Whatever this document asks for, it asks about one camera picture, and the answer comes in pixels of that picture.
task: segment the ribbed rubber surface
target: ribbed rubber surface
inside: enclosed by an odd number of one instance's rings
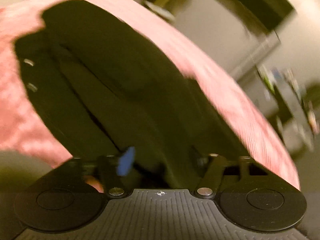
[[[111,200],[91,224],[63,234],[30,229],[17,240],[306,240],[295,229],[260,234],[239,228],[225,219],[214,202],[190,195],[188,190],[136,189],[122,200]]]

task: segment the silver screw head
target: silver screw head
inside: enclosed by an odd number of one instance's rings
[[[124,194],[124,190],[119,187],[114,187],[109,190],[109,194],[113,196],[121,196],[122,194]]]
[[[212,189],[208,187],[198,188],[197,192],[199,195],[202,195],[202,196],[210,196],[213,193]]]
[[[32,92],[37,92],[38,88],[31,83],[28,83],[27,88],[30,89]]]

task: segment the pink fabric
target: pink fabric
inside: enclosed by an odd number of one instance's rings
[[[28,101],[19,77],[13,41],[42,28],[41,12],[61,1],[27,0],[0,9],[0,150],[18,150],[52,167],[71,155],[49,132]],[[236,82],[203,51],[133,0],[87,1],[109,11],[152,40],[183,75],[198,81],[251,156],[300,188],[296,167],[272,127]]]

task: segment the black device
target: black device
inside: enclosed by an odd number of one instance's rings
[[[250,157],[212,155],[193,190],[128,189],[117,165],[115,156],[73,158],[8,193],[0,239],[306,239],[294,228],[303,194]],[[84,182],[89,174],[104,193]]]

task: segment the round black pad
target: round black pad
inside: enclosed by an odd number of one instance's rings
[[[282,206],[284,197],[271,189],[259,188],[248,193],[247,201],[262,210],[272,210]]]
[[[63,188],[53,188],[41,193],[37,202],[39,206],[50,209],[59,210],[70,206],[75,200],[75,195],[70,190]]]
[[[79,228],[101,210],[101,193],[88,184],[59,184],[59,188],[30,188],[17,195],[14,209],[17,217],[30,228],[46,232],[63,232]]]
[[[281,179],[255,176],[224,190],[220,207],[231,221],[243,228],[276,232],[294,227],[306,211],[303,194]]]

